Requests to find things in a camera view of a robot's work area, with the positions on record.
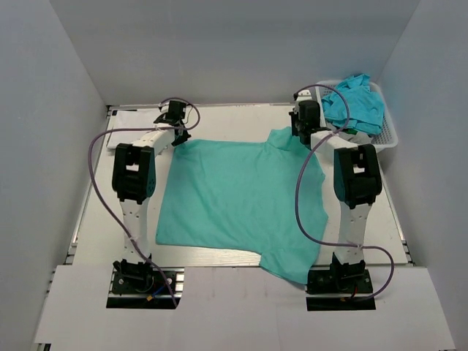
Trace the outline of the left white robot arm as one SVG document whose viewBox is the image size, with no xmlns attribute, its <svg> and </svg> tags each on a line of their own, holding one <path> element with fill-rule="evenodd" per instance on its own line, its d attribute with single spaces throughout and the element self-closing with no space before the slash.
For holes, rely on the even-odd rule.
<svg viewBox="0 0 468 351">
<path fill-rule="evenodd" d="M 114 153 L 112 188 L 121 206 L 123 258 L 131 263 L 151 256 L 148 245 L 148 204 L 156 189 L 156 155 L 185 143 L 190 134 L 184 118 L 187 103 L 172 99 L 162 108 L 152 130 L 131 143 L 119 143 Z"/>
</svg>

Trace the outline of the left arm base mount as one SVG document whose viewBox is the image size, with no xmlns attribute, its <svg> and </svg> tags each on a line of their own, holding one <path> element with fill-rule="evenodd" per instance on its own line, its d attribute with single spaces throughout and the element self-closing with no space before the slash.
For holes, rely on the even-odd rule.
<svg viewBox="0 0 468 351">
<path fill-rule="evenodd" d="M 180 302 L 184 269 L 158 271 L 148 263 L 115 261 L 107 294 L 108 309 L 172 310 Z"/>
</svg>

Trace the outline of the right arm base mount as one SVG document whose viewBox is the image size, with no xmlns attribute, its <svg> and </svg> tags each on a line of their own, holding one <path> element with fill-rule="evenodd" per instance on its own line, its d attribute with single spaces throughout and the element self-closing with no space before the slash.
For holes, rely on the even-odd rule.
<svg viewBox="0 0 468 351">
<path fill-rule="evenodd" d="M 353 268 L 310 269 L 306 283 L 306 309 L 308 312 L 373 311 L 374 292 L 369 270 Z"/>
</svg>

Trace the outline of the green t shirt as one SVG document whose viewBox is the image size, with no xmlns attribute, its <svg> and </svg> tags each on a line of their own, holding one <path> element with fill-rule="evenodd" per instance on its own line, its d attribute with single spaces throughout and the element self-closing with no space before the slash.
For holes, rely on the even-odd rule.
<svg viewBox="0 0 468 351">
<path fill-rule="evenodd" d="M 237 249 L 305 284 L 328 222 L 325 174 L 289 128 L 261 143 L 193 140 L 174 149 L 159 245 Z"/>
</svg>

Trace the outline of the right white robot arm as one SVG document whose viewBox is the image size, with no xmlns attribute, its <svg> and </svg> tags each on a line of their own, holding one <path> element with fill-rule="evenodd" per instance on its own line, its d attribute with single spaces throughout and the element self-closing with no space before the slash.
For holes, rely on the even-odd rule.
<svg viewBox="0 0 468 351">
<path fill-rule="evenodd" d="M 339 239 L 332 266 L 337 271 L 365 267 L 363 242 L 366 222 L 382 179 L 372 144 L 351 143 L 320 125 L 319 103 L 306 99 L 290 112 L 292 135 L 333 163 L 333 189 L 340 205 Z"/>
</svg>

